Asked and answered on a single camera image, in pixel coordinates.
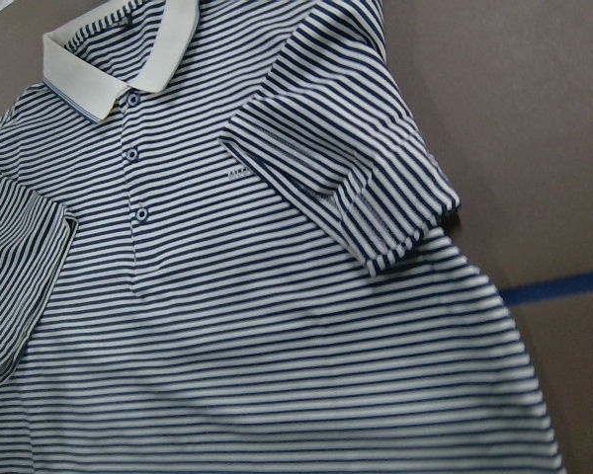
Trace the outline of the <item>blue white striped polo shirt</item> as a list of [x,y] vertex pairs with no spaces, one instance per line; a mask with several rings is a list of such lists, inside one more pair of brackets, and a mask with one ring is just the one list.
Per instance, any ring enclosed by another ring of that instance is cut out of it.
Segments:
[[0,473],[560,473],[379,1],[109,1],[0,118]]

